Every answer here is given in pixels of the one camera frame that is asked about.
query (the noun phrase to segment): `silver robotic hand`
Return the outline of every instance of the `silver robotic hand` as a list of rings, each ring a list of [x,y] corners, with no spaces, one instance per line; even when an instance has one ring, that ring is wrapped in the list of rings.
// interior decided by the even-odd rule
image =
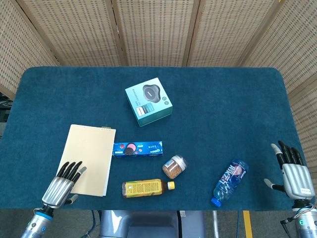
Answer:
[[[48,224],[53,220],[54,210],[64,204],[72,204],[78,198],[77,194],[71,198],[68,196],[81,174],[86,170],[86,167],[82,167],[77,171],[81,164],[82,162],[79,162],[75,165],[73,162],[69,165],[69,162],[66,162],[61,167],[42,197],[44,206],[34,209],[34,216],[21,238],[41,238]]]
[[[297,237],[317,238],[317,210],[311,203],[311,200],[315,197],[315,190],[308,168],[304,165],[297,149],[290,148],[282,141],[278,141],[278,144],[281,149],[275,144],[271,144],[271,147],[275,151],[281,168],[284,185],[274,184],[267,178],[264,179],[264,182],[271,189],[285,192],[294,201],[292,207],[294,215],[280,221],[280,223],[289,238],[291,236],[286,224],[294,220]]]

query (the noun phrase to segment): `metal pole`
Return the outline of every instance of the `metal pole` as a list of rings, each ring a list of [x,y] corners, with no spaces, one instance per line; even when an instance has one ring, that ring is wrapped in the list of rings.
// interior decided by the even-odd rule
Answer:
[[[219,238],[217,211],[212,211],[213,237]]]

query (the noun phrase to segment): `blue snack box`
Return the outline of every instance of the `blue snack box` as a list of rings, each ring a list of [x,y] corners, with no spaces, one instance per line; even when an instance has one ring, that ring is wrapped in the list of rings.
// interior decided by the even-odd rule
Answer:
[[[161,141],[114,143],[112,155],[115,157],[163,155],[163,146]]]

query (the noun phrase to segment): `plastic water bottle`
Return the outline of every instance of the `plastic water bottle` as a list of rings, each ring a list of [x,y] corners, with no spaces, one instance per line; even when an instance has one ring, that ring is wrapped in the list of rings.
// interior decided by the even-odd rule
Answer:
[[[233,194],[234,189],[238,186],[247,171],[249,171],[249,166],[245,162],[236,159],[233,160],[217,183],[211,202],[220,207]]]

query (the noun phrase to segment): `yellow floor tape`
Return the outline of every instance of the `yellow floor tape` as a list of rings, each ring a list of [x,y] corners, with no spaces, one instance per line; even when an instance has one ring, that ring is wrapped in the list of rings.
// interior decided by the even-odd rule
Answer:
[[[252,228],[251,228],[251,220],[250,220],[250,212],[243,211],[243,220],[244,227],[246,229],[246,238],[252,238]]]

